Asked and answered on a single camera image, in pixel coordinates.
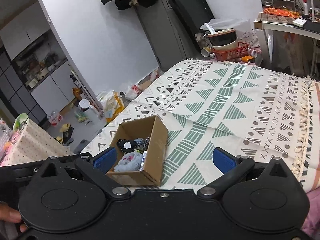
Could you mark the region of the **person's left hand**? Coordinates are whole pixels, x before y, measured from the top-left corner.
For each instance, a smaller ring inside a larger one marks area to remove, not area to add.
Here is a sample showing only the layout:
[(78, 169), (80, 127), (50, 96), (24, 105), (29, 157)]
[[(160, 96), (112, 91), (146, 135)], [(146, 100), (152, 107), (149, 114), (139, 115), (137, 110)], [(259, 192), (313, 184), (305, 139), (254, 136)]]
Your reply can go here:
[(1, 235), (7, 239), (17, 236), (15, 224), (22, 221), (21, 214), (8, 204), (1, 202)]

